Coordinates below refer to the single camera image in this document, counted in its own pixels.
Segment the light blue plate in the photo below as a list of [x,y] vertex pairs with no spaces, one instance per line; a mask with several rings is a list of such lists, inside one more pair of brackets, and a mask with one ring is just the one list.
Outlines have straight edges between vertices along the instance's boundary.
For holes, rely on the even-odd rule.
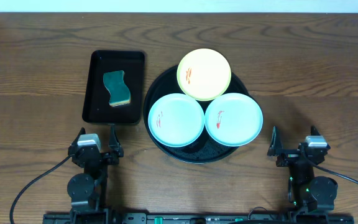
[[254,140],[263,125],[259,105],[249,96],[228,93],[217,97],[205,112],[208,134],[225,146],[243,146]]
[[157,100],[149,112],[153,137],[169,147],[183,147],[194,142],[204,129],[204,111],[192,97],[172,93]]

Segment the black round tray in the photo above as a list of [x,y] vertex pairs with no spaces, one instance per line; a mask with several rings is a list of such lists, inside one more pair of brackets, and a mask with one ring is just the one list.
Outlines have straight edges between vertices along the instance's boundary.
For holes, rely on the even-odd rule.
[[[143,118],[144,124],[146,125],[146,130],[150,138],[152,138],[153,142],[163,152],[184,162],[201,164],[218,161],[220,159],[225,158],[226,156],[234,152],[238,147],[223,146],[222,144],[216,142],[209,136],[205,127],[203,132],[201,133],[201,136],[198,137],[197,140],[195,140],[190,145],[184,147],[165,146],[158,142],[150,133],[148,118],[149,111],[153,104],[165,95],[171,93],[183,93],[177,82],[177,68],[178,65],[169,68],[159,77],[157,77],[146,94],[143,107]],[[246,87],[244,86],[244,84],[242,84],[240,79],[234,73],[232,73],[229,87],[224,93],[242,93],[249,96]],[[212,101],[198,101],[204,112],[206,111],[208,105],[211,102]]]

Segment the black rectangular tray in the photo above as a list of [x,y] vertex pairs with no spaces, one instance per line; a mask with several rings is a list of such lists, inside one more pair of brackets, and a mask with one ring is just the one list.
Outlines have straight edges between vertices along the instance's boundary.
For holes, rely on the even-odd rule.
[[[95,124],[137,124],[140,121],[145,56],[136,51],[97,50],[92,53],[82,119]],[[107,72],[123,70],[131,92],[127,105],[110,106],[110,93],[103,84]]]

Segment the red fish design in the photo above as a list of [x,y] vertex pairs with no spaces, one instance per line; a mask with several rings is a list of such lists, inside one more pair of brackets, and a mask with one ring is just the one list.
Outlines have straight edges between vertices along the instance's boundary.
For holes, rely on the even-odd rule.
[[186,71],[186,81],[190,84],[191,68]]
[[160,115],[158,115],[158,118],[157,118],[157,127],[158,128],[161,128],[161,118],[163,117],[163,115],[162,115],[162,111],[161,111],[161,116]]
[[224,111],[219,111],[219,113],[218,113],[218,120],[216,121],[216,127],[219,129],[220,127],[221,127],[221,120],[222,120],[222,113],[223,113]]

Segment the white wall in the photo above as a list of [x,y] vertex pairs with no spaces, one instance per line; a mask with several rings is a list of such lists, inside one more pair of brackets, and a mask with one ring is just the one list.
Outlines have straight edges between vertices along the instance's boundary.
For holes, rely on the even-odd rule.
[[358,13],[358,0],[0,0],[0,12]]

